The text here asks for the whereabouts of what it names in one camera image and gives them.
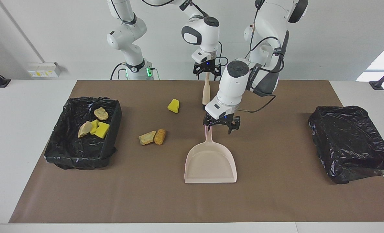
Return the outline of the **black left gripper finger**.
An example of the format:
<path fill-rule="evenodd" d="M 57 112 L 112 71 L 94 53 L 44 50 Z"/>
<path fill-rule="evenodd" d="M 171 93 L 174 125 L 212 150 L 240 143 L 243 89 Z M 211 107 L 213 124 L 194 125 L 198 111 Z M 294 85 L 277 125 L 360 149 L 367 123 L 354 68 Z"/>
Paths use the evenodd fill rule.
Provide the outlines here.
<path fill-rule="evenodd" d="M 228 126 L 228 134 L 230 135 L 232 131 L 238 130 L 240 127 L 240 117 L 239 116 L 229 116 L 226 117 L 226 126 Z"/>
<path fill-rule="evenodd" d="M 203 119 L 203 125 L 206 127 L 206 131 L 210 131 L 211 126 L 214 125 L 215 119 L 212 116 L 205 116 Z"/>

